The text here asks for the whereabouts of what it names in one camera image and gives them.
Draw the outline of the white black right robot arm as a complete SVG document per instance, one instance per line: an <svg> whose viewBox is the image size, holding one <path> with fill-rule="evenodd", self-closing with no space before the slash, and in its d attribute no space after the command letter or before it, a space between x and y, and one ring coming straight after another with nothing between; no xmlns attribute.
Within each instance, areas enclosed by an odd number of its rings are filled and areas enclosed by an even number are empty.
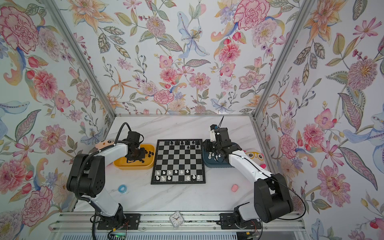
<svg viewBox="0 0 384 240"><path fill-rule="evenodd" d="M226 163L237 169L254 184L252 202L234 208L237 225L251 220L269 223L294 211L290 189L281 174L272 174L256 164L236 143L232 142L228 129L210 126L210 140L203 147L216 162Z"/></svg>

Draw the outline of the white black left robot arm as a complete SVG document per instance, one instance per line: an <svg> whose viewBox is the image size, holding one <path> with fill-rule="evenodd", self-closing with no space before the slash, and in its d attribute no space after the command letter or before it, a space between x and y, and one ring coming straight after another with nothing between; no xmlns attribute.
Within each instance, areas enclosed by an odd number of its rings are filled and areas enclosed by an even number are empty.
<svg viewBox="0 0 384 240"><path fill-rule="evenodd" d="M115 139L110 144L103 144L100 150L91 154L76 155L68 176L67 190L74 193L77 200L91 205L101 216L117 216L121 205L104 189L106 167L120 158L129 161L144 159L145 150L140 148L143 140L142 134L129 131L123 140Z"/></svg>

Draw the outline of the yellow plastic tray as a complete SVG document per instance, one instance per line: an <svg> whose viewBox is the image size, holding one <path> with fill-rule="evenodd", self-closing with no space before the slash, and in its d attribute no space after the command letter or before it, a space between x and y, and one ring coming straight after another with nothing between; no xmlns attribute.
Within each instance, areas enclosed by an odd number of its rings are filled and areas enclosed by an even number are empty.
<svg viewBox="0 0 384 240"><path fill-rule="evenodd" d="M114 166L120 170L148 170L154 166L156 148L150 144L141 144L140 149L144 149L145 157L141 160L128 160L122 157L114 161Z"/></svg>

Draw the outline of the teal plastic tray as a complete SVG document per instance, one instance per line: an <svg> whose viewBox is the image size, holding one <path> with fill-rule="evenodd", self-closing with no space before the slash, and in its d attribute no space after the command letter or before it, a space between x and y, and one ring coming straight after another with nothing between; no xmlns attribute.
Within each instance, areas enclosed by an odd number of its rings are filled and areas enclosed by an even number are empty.
<svg viewBox="0 0 384 240"><path fill-rule="evenodd" d="M208 168L232 168L223 157L218 157L214 152L209 152L212 142L209 139L203 141L202 156L203 162Z"/></svg>

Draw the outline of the doll plush toy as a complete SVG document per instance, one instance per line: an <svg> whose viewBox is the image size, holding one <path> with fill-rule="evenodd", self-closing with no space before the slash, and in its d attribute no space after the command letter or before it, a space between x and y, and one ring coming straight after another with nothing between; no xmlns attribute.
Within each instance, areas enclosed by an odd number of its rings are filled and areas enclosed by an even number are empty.
<svg viewBox="0 0 384 240"><path fill-rule="evenodd" d="M100 141L99 143L97 143L95 145L95 148L97 150L101 150L101 149L106 148L108 146L113 146L114 144L115 144L114 140L103 140L103 141Z"/></svg>

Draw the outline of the pink white plush toy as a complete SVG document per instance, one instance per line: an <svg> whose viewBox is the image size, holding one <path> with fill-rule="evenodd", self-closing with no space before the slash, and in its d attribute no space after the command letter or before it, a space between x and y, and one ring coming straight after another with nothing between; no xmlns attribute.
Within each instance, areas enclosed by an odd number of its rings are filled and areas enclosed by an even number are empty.
<svg viewBox="0 0 384 240"><path fill-rule="evenodd" d="M245 151L245 154L259 166L261 166L261 168L266 169L267 165L265 163L265 157L262 153L259 153L256 150L249 150Z"/></svg>

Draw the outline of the black white chessboard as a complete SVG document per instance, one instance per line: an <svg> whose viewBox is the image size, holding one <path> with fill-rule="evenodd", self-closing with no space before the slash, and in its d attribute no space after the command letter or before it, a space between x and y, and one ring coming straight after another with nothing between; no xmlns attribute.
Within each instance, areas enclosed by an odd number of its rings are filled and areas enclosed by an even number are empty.
<svg viewBox="0 0 384 240"><path fill-rule="evenodd" d="M203 140L158 140L151 185L205 184Z"/></svg>

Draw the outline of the pink small eraser toy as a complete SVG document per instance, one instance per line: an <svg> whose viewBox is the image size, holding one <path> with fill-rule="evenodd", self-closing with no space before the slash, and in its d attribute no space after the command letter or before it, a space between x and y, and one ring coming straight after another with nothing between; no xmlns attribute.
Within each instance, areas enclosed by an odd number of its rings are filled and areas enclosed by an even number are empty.
<svg viewBox="0 0 384 240"><path fill-rule="evenodd" d="M231 191L235 193L238 189L239 189L239 186L236 184L233 184Z"/></svg>

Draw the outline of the small white desk clock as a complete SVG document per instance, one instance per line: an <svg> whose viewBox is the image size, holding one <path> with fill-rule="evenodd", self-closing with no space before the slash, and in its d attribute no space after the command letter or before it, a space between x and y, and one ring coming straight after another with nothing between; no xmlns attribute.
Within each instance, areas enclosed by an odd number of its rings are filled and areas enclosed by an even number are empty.
<svg viewBox="0 0 384 240"><path fill-rule="evenodd" d="M174 229L178 229L180 226L182 226L185 222L183 215L180 211L174 212L169 217L170 223L172 224Z"/></svg>

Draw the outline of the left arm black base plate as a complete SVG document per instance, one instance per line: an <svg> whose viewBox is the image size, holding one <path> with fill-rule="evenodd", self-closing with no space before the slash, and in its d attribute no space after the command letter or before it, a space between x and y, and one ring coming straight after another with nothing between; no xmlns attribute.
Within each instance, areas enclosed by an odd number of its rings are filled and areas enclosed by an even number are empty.
<svg viewBox="0 0 384 240"><path fill-rule="evenodd" d="M124 216L101 217L98 220L97 230L112 230L121 227L121 230L138 230L141 214L124 213Z"/></svg>

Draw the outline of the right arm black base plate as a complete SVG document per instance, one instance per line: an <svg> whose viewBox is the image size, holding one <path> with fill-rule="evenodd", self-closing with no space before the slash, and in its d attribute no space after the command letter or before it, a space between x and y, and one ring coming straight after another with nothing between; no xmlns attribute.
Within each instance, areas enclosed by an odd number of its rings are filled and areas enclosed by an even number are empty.
<svg viewBox="0 0 384 240"><path fill-rule="evenodd" d="M218 225L222 230L261 230L262 224L259 220L243 220L236 213L221 213Z"/></svg>

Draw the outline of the aluminium front rail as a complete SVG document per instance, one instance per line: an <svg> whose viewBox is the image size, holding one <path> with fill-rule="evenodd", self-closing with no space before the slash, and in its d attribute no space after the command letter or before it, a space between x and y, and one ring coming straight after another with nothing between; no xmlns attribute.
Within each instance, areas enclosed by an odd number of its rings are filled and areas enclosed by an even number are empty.
<svg viewBox="0 0 384 240"><path fill-rule="evenodd" d="M107 232L114 228L111 224L96 218L91 212L70 212L59 214L57 220L48 226L51 232ZM282 219L269 223L261 220L250 220L237 224L231 211L208 212L125 212L125 230L129 233L151 232L303 232L305 225L299 220L297 213L289 214Z"/></svg>

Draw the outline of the aluminium frame corner post right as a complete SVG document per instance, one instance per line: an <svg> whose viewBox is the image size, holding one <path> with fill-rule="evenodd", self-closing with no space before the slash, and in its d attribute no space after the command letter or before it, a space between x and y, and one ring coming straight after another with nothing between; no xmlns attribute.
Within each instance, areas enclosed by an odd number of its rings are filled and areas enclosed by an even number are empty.
<svg viewBox="0 0 384 240"><path fill-rule="evenodd" d="M285 66L286 61L287 61L287 59L288 59L288 57L289 57L289 55L293 49L293 46L297 40L297 37L298 37L298 35L299 35L303 25L304 25L304 21L309 16L311 8L314 4L312 1L302 1L302 3L303 4L298 11L298 16L296 17L294 24L292 26L292 29L290 31L290 36L286 40L286 43L284 44L284 47L282 48L281 54L277 58L277 63L275 65L274 69L272 70L271 76L267 82L266 87L264 88L261 100L260 100L260 102L259 102L258 106L256 107L256 110L253 114L253 120L256 120L258 117L260 117L262 115L262 110L263 110L263 107L265 106L265 104L269 98L269 94L270 94L275 82L277 81L277 78L278 78L281 70Z"/></svg>

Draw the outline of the aluminium frame corner post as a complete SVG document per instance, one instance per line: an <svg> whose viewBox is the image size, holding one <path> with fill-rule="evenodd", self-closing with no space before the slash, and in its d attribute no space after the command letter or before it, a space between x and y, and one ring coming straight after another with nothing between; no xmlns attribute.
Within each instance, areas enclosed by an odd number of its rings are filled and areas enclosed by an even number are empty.
<svg viewBox="0 0 384 240"><path fill-rule="evenodd" d="M112 116L113 119L115 119L115 117L117 116L115 110L113 110L109 100L107 99L106 94L102 90L101 85L97 80L97 77L95 76L91 66L86 60L81 47L78 45L72 31L67 25L55 1L42 0L42 3L46 7L47 11L51 14L54 23L57 24L57 28L62 33L64 40L68 43L70 49L74 52L75 58L79 66L82 68L82 70L85 72L86 76L88 77L92 87L94 88L101 103L103 104L104 109L109 115Z"/></svg>
<svg viewBox="0 0 384 240"><path fill-rule="evenodd" d="M302 1L302 3L303 4L298 11L298 16L296 17L294 24L292 26L292 29L290 31L290 36L286 40L286 43L284 44L284 47L282 48L281 54L277 58L277 63L275 65L274 69L272 70L271 76L267 82L266 87L264 88L261 100L260 100L260 102L259 102L258 106L256 107L256 110L253 114L253 120L256 120L258 117L260 117L262 115L262 110L263 110L263 107L265 106L265 104L269 98L269 94L270 94L275 82L277 81L277 78L278 78L281 70L285 66L286 61L287 61L287 59L288 59L288 57L289 57L289 55L293 49L293 46L297 40L297 37L298 37L298 35L299 35L303 25L304 25L304 21L309 16L311 8L314 4L312 1Z"/></svg>

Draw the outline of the aluminium frame corner post left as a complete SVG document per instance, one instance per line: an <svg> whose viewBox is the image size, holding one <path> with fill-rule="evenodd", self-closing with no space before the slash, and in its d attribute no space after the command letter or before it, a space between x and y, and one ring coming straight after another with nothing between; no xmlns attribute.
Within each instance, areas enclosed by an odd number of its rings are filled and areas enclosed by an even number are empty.
<svg viewBox="0 0 384 240"><path fill-rule="evenodd" d="M115 110L113 110L109 100L107 99L106 94L102 90L101 85L97 80L97 77L95 76L91 66L86 60L81 47L78 45L72 31L67 25L55 1L42 0L42 3L46 7L47 11L51 14L54 23L57 24L57 28L62 33L64 40L68 43L70 49L74 52L75 58L79 66L82 68L82 70L85 72L86 76L88 77L92 87L94 88L101 103L103 104L104 109L109 115L112 116L113 119L115 119L115 117L117 116Z"/></svg>

